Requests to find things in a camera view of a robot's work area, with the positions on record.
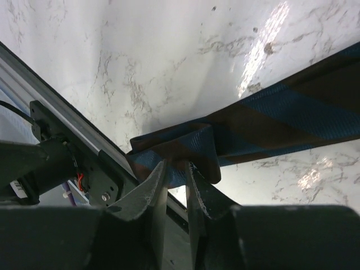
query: fabric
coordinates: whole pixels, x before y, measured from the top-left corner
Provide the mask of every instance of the fabric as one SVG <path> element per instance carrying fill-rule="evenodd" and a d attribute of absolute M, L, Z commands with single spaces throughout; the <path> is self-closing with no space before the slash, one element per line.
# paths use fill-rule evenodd
<path fill-rule="evenodd" d="M 144 181 L 168 160 L 170 188 L 185 184 L 184 160 L 210 183 L 220 166 L 360 138 L 360 42 L 206 117 L 130 140 Z"/>

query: screw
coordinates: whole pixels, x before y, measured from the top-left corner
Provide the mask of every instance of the screw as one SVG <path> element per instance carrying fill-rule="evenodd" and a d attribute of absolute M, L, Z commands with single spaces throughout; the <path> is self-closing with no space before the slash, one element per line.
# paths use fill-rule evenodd
<path fill-rule="evenodd" d="M 103 201 L 109 201 L 110 200 L 110 194 L 105 192 L 103 195 L 101 195 L 101 199 Z"/>

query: black cable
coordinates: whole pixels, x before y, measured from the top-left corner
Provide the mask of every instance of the black cable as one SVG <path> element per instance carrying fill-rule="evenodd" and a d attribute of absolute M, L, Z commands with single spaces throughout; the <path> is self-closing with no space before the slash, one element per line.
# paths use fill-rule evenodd
<path fill-rule="evenodd" d="M 7 108 L 8 110 L 11 110 L 13 113 L 17 114 L 18 116 L 20 116 L 23 119 L 25 119 L 26 121 L 28 121 L 31 125 L 35 124 L 35 120 L 33 118 L 31 118 L 26 113 L 20 111 L 18 108 L 12 106 L 11 104 L 0 100 L 0 106 L 3 106 L 5 108 Z"/>

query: white marble table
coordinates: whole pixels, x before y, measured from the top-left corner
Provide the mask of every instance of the white marble table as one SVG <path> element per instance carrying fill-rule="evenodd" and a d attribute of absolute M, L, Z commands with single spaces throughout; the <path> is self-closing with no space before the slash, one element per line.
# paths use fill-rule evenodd
<path fill-rule="evenodd" d="M 0 16 L 0 40 L 124 151 L 360 41 L 360 0 L 4 0 Z M 353 141 L 228 166 L 217 187 L 360 212 L 359 156 Z"/>

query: red wire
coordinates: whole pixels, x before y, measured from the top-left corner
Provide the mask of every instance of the red wire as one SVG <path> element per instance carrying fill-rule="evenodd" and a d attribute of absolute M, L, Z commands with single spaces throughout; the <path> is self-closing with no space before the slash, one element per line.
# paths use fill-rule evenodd
<path fill-rule="evenodd" d="M 84 191 L 82 185 L 81 185 L 81 180 L 84 178 L 84 174 L 83 173 L 78 173 L 78 186 L 80 191 Z"/>

